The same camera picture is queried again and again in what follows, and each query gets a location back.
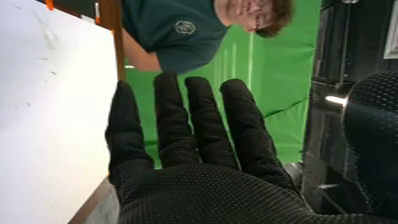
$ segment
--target white panel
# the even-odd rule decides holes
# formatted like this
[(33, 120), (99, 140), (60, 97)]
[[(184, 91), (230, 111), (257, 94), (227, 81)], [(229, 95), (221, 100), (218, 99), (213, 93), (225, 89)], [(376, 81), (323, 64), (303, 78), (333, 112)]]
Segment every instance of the white panel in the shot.
[(0, 0), (0, 223), (65, 224), (106, 176), (110, 31)]

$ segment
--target finger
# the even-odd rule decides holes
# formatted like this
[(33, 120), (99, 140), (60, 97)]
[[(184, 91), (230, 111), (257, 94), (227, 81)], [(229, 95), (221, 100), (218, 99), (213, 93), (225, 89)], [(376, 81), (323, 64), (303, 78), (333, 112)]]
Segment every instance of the finger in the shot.
[(227, 81), (220, 91), (241, 171), (296, 192), (289, 175), (275, 157), (262, 115), (243, 82), (239, 80)]
[(173, 74), (165, 73), (154, 79), (154, 98), (159, 161), (163, 167), (170, 167), (198, 162), (197, 143)]
[(104, 138), (110, 149), (110, 171), (131, 160), (140, 160), (142, 168), (152, 168), (152, 159), (143, 150), (143, 136), (133, 90), (118, 81), (113, 95)]
[(184, 80), (184, 84), (202, 162), (237, 169), (207, 80), (193, 77)]

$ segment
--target green backdrop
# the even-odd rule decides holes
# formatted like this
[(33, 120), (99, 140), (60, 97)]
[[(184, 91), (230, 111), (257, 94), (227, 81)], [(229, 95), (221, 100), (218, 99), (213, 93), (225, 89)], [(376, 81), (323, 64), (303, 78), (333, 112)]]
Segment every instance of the green backdrop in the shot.
[[(262, 39), (232, 27), (211, 63), (179, 77), (182, 94), (182, 79), (188, 76), (207, 78), (221, 114), (218, 86), (230, 78), (245, 81), (284, 163), (300, 161), (301, 156), (319, 0), (294, 0), (294, 5), (293, 23), (280, 36)], [(154, 76), (156, 73), (126, 70), (140, 108), (145, 149), (156, 159)]]

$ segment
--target logo patch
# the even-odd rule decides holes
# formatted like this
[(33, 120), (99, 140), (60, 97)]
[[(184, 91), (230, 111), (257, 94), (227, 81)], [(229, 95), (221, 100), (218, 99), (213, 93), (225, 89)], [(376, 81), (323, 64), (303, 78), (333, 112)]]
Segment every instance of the logo patch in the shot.
[(189, 35), (195, 32), (195, 24), (189, 21), (177, 21), (175, 22), (175, 32)]

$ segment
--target gloved hand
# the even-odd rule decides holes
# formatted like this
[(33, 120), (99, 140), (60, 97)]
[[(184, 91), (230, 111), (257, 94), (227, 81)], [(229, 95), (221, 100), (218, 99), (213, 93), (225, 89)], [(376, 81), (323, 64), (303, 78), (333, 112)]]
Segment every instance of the gloved hand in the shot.
[(156, 77), (163, 169), (154, 170), (143, 151), (133, 92), (124, 82), (117, 85), (106, 142), (118, 223), (398, 223), (374, 216), (312, 213), (275, 158), (262, 116), (243, 82), (230, 80), (220, 88), (236, 155), (207, 81), (188, 78), (186, 88), (193, 133), (175, 76)]

